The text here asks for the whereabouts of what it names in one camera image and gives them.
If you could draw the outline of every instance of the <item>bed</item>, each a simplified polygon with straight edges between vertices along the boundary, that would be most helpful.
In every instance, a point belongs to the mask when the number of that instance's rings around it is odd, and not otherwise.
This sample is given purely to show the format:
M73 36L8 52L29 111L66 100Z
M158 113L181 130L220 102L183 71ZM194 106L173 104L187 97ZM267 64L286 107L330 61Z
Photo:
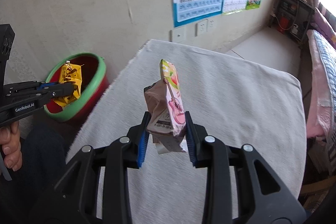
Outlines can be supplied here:
M336 171L336 33L318 9L314 17L314 30L307 32L312 79L306 127L307 138L317 142L308 154L319 173L328 170L332 175Z

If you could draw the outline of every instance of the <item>red container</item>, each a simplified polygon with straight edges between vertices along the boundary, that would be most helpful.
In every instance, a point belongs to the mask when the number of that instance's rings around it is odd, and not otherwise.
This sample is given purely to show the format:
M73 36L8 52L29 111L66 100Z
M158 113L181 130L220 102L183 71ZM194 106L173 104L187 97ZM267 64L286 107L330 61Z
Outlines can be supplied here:
M46 82L58 81L61 67L67 60L70 60L72 64L83 65L81 96L63 108L51 100L44 106L44 110L58 122L83 122L109 86L106 65L104 59L95 54L72 55L55 66L49 73Z
M281 32L281 33L284 33L285 30L284 29L287 29L288 28L288 24L289 24L289 19L285 18L285 17L281 17L280 19L280 26L278 26L278 31Z

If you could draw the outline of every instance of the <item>human hand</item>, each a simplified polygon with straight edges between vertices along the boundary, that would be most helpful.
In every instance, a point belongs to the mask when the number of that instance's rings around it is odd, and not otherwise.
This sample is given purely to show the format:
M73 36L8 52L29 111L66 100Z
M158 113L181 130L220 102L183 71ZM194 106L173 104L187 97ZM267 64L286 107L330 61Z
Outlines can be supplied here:
M9 127L0 128L0 145L6 155L3 159L6 167L13 171L19 170L22 166L19 121L13 122Z

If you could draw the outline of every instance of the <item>floor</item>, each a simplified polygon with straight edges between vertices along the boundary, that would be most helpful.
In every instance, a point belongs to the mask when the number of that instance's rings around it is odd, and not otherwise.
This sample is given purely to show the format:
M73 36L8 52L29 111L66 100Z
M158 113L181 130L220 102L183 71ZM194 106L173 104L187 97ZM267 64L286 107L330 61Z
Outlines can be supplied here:
M299 74L298 44L274 28L265 27L225 53L288 72L294 77L298 77Z

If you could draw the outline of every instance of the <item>wall switch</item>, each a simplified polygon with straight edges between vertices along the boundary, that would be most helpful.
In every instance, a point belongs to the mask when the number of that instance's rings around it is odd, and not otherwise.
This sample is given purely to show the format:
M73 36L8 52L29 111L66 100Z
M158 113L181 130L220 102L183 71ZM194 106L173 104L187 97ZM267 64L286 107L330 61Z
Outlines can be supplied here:
M175 28L171 30L171 41L180 43L186 39L186 26Z
M208 19L208 32L212 32L217 27L217 18L209 18Z
M208 28L208 20L202 20L199 23L197 23L197 31L196 31L196 35L199 36L202 33L206 33L207 32L207 28Z

